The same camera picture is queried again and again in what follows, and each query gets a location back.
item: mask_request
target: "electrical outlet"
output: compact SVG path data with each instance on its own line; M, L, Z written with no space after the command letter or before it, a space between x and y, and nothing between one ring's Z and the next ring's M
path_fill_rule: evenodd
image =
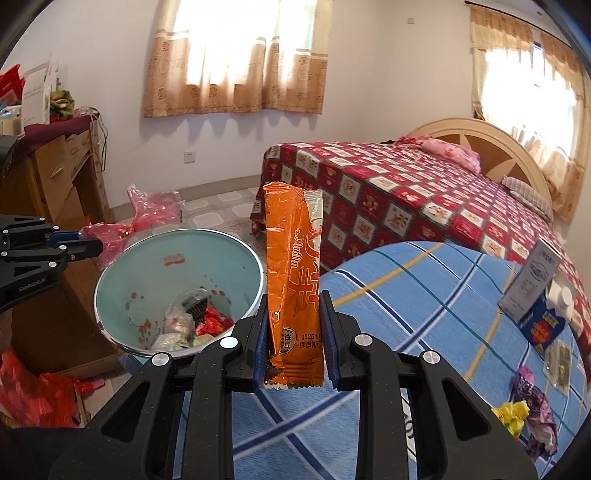
M195 152L185 152L183 161L185 163L195 163Z

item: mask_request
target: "purple wrapper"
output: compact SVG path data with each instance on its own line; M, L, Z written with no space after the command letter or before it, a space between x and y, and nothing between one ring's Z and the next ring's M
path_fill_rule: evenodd
M534 385L534 374L527 367L521 367L513 380L511 390L513 401L525 400L530 408L527 417L531 435L526 452L535 461L539 456L548 459L558 450L556 420L546 395Z

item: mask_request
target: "beige curtain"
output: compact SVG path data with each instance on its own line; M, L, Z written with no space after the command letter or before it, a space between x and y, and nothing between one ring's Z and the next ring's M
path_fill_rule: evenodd
M531 63L534 37L528 24L488 8L473 5L470 6L470 27L473 56L472 107L479 119L486 120L481 102L488 74L486 52L513 51L517 52L521 62Z
M546 155L540 166L548 180L553 206L561 218L570 222L579 202L587 161L591 131L591 85L576 54L556 38L541 33L541 45L547 63L546 75L557 77L575 98L573 140L570 151Z
M333 0L164 0L144 116L322 113Z
M471 7L475 116L511 134L537 162L562 220L572 220L589 158L589 78L574 52L515 18Z

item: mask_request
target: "drawer handle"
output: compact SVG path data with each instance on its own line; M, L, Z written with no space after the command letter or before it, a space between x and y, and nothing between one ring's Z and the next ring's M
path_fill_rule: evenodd
M56 167L52 172L51 175L49 175L49 179L53 180L53 178L55 178L56 176L58 176L64 169L64 165L60 165L59 167Z

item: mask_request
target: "trash bin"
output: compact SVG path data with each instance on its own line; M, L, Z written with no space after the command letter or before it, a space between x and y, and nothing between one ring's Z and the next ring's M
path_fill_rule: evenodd
M164 312L180 294L204 287L212 292L215 308L236 321L256 312L264 278L253 250L226 233L159 233L129 247L104 270L95 290L96 321L121 349L152 356L150 347L162 332ZM170 355L194 355L205 346Z

